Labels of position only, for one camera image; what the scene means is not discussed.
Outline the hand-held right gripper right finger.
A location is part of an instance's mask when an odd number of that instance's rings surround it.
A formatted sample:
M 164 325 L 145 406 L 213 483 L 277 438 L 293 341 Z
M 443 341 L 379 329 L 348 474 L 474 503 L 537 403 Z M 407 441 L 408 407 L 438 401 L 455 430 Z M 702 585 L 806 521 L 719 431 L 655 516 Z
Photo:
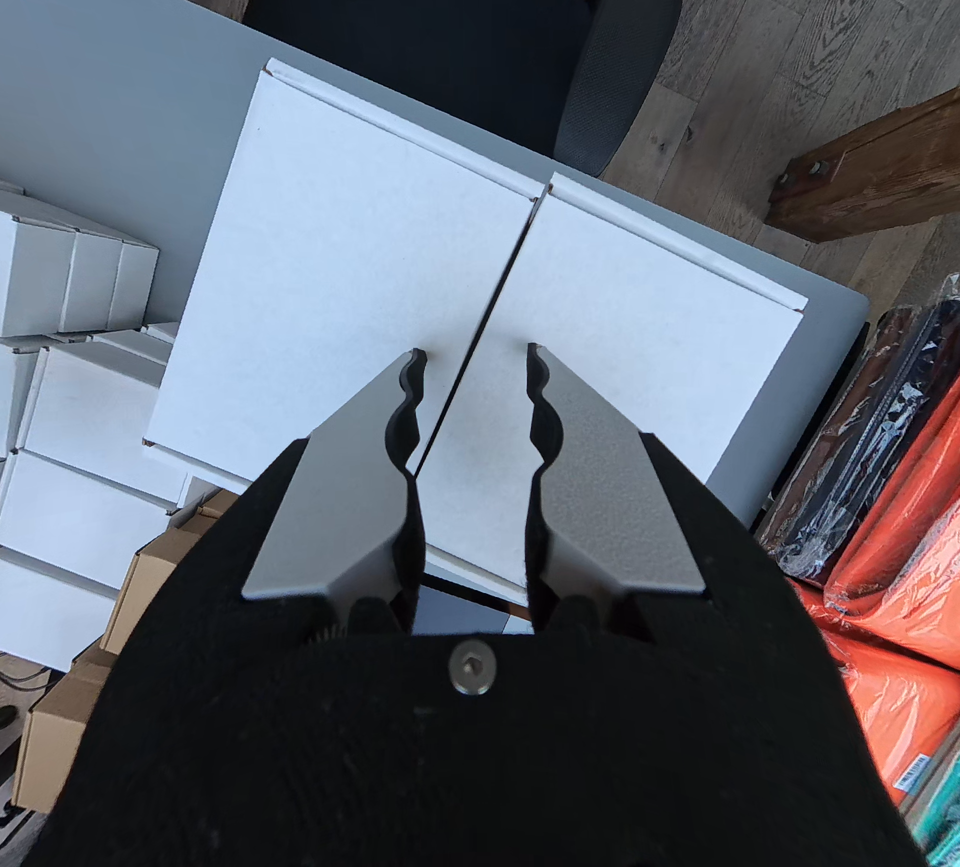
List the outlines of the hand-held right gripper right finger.
M 636 597 L 697 598 L 706 583 L 642 431 L 546 346 L 529 343 L 535 469 L 524 529 L 528 610 L 546 631 L 566 601 L 640 634 Z

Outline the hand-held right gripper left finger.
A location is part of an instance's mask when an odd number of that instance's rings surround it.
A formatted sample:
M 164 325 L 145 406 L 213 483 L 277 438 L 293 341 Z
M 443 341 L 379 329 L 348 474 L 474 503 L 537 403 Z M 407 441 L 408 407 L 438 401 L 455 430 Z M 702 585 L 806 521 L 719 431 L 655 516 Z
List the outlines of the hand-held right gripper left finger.
M 374 598 L 411 632 L 426 536 L 407 464 L 421 440 L 425 370 L 423 349 L 402 353 L 311 432 L 245 600 L 320 597 L 346 625 L 357 602 Z

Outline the white cardboard box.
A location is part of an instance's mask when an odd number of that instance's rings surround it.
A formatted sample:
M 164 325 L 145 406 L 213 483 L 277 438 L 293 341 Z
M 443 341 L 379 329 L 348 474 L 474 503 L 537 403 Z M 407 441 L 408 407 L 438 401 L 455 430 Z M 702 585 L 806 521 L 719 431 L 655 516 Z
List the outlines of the white cardboard box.
M 146 456 L 241 493 L 420 348 L 416 471 L 545 190 L 270 59 L 143 434 Z
M 708 481 L 807 302 L 554 174 L 418 471 L 428 564 L 522 602 L 530 342 Z

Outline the dark plastic-wrapped package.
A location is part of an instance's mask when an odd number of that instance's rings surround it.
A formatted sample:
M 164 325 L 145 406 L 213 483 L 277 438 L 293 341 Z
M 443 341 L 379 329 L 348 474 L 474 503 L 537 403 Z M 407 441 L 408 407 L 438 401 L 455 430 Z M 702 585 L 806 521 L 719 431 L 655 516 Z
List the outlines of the dark plastic-wrapped package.
M 879 320 L 846 385 L 755 537 L 780 570 L 823 587 L 958 378 L 959 297 L 950 275 L 924 306 Z

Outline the stack of white boxes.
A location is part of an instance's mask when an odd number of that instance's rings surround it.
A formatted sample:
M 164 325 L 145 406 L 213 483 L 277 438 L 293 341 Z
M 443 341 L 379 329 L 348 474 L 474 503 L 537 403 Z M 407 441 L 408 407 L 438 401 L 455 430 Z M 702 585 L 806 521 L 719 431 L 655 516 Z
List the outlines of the stack of white boxes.
M 144 442 L 176 321 L 159 250 L 6 180 L 1 201 L 2 651 L 67 671 L 135 553 L 214 489 Z

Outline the stack of brown cardboard boxes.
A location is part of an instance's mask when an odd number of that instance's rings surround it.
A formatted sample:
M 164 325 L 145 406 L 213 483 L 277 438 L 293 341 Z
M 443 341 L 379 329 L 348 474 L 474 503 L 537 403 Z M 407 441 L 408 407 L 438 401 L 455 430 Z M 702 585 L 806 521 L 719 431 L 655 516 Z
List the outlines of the stack of brown cardboard boxes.
M 198 539 L 238 500 L 221 489 L 180 526 L 169 528 L 132 557 L 101 637 L 31 706 L 20 738 L 9 804 L 50 813 L 60 795 L 94 706 L 118 655 L 141 617 Z

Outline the teal patterned package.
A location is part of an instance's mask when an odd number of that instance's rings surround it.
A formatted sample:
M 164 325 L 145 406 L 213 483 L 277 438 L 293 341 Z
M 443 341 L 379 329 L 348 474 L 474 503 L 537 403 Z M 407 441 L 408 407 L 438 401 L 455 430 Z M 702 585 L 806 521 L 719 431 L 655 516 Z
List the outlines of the teal patterned package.
M 959 865 L 959 729 L 930 758 L 899 810 L 927 865 Z

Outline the black office chair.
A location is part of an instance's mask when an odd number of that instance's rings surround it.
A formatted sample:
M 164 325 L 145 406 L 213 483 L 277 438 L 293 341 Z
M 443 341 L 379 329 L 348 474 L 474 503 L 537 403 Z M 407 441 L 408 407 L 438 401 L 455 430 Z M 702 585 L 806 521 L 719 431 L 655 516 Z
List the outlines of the black office chair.
M 246 26 L 598 176 L 683 0 L 248 0 Z

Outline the wooden post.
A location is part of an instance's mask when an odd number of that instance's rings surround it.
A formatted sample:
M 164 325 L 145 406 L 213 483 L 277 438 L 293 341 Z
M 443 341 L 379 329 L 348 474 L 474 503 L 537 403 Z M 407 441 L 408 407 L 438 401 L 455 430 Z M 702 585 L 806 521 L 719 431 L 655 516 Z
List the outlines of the wooden post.
M 959 88 L 793 158 L 765 225 L 812 244 L 959 212 Z

